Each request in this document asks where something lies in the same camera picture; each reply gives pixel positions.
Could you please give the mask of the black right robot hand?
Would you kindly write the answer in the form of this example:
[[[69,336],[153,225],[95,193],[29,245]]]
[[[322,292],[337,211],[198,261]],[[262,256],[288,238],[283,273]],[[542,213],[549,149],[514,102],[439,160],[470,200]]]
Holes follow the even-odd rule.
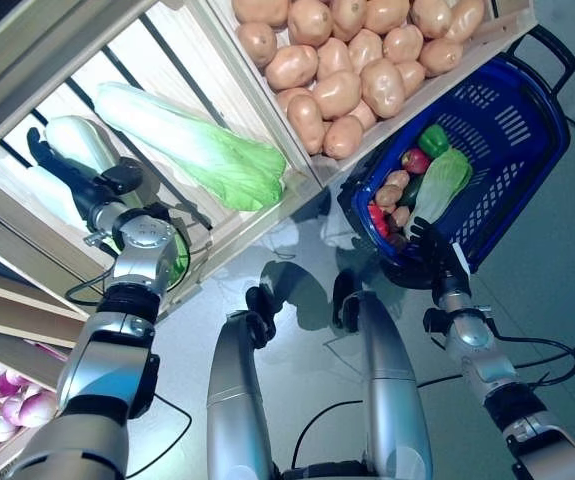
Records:
[[[416,216],[410,224],[410,240],[419,245],[423,262],[431,274],[435,303],[449,292],[471,294],[469,276],[456,251],[432,223]]]

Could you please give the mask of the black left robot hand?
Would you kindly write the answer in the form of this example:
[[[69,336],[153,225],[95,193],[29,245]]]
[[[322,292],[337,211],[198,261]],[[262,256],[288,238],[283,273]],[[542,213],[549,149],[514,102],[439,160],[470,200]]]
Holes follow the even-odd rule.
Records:
[[[133,159],[122,157],[118,165],[96,173],[85,165],[57,156],[46,141],[40,140],[35,127],[28,130],[26,139],[38,165],[70,189],[80,217],[92,231],[95,230],[96,215],[105,205],[123,203],[119,197],[136,190],[143,182],[142,169]]]

